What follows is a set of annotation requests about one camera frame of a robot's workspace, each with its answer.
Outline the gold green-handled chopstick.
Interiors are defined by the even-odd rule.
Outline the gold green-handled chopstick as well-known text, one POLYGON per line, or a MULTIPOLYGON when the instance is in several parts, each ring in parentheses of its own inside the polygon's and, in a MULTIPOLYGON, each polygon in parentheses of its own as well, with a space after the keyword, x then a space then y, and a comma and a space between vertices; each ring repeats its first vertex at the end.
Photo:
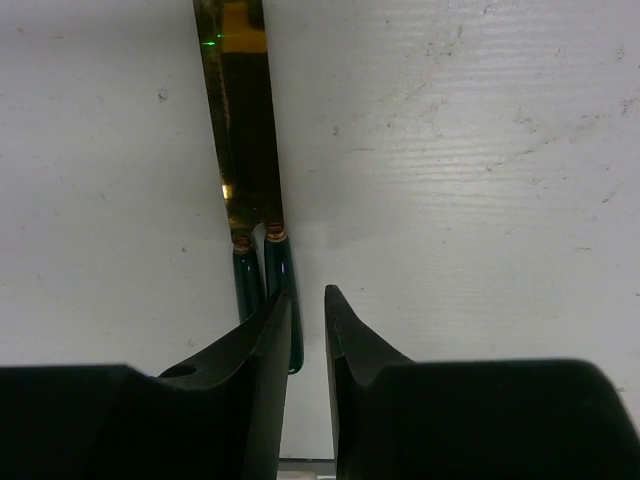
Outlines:
POLYGON ((238 186, 229 136, 231 119, 221 58, 220 17, 223 6, 222 1, 193 3, 221 188, 231 235, 238 315, 244 322, 259 309, 265 294, 253 237, 255 224, 249 208, 241 204, 246 196, 238 186))
POLYGON ((240 318, 248 319, 274 292, 288 293, 292 317, 289 372, 295 374, 304 364, 303 328, 291 241, 284 221, 261 2, 223 2, 220 40, 233 165, 227 201, 236 209, 232 242, 240 318))

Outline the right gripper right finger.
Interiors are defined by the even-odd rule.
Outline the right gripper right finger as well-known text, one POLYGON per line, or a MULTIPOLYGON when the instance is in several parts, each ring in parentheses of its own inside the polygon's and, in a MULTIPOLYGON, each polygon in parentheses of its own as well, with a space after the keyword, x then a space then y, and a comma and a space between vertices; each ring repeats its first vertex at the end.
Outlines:
POLYGON ((616 389, 574 359, 411 360, 324 295, 340 479, 635 479, 639 436, 616 389))

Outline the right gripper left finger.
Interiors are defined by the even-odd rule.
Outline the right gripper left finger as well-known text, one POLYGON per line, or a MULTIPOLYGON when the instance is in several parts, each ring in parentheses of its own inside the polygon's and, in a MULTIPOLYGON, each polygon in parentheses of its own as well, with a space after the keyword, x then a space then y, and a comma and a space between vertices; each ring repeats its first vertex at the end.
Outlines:
POLYGON ((124 364, 3 368, 2 477, 275 478, 291 310, 276 293, 159 376, 124 364))

